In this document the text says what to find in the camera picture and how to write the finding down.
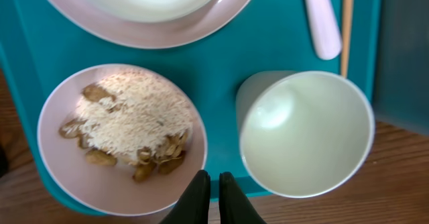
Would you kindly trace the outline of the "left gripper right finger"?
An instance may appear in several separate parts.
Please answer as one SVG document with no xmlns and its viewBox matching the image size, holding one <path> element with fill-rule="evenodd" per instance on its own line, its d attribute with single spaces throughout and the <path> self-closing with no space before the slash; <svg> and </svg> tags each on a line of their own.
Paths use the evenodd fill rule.
<svg viewBox="0 0 429 224">
<path fill-rule="evenodd" d="M 266 224 L 230 172 L 219 176 L 221 224 Z"/>
</svg>

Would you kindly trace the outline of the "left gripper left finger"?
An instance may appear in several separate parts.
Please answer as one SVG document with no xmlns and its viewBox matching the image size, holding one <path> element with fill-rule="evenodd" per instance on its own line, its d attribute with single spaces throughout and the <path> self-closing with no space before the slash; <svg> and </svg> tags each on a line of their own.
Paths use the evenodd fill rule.
<svg viewBox="0 0 429 224">
<path fill-rule="evenodd" d="M 160 224 L 207 224 L 209 205 L 210 176 L 199 170 Z"/>
</svg>

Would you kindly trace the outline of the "small bowl with nuts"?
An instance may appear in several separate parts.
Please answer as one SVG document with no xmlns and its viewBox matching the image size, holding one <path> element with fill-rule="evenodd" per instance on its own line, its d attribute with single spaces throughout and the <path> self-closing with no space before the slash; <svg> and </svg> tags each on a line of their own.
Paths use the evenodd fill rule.
<svg viewBox="0 0 429 224">
<path fill-rule="evenodd" d="M 186 106 L 192 116 L 192 130 L 186 142 L 183 164 L 169 174 L 154 172 L 138 184 L 134 169 L 123 162 L 115 166 L 89 164 L 73 139 L 64 139 L 60 126 L 75 118 L 81 90 L 106 76 L 141 72 L 165 82 L 173 91 L 184 92 L 165 77 L 129 64 L 102 64 L 78 71 L 63 80 L 46 99 L 37 126 L 38 149 L 50 177 L 68 196 L 86 207 L 118 216 L 149 215 L 177 203 L 194 175 L 206 164 L 208 140 L 204 123 L 192 101 Z"/>
</svg>

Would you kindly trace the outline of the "pile of rice and nuts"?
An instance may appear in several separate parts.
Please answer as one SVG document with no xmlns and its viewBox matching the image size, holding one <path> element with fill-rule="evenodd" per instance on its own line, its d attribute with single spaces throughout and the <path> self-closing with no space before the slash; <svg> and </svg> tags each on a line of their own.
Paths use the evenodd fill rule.
<svg viewBox="0 0 429 224">
<path fill-rule="evenodd" d="M 77 139 L 86 161 L 134 167 L 133 180 L 153 171 L 169 174 L 183 164 L 194 116 L 190 101 L 158 76 L 125 71 L 84 87 L 75 118 L 58 133 Z"/>
</svg>

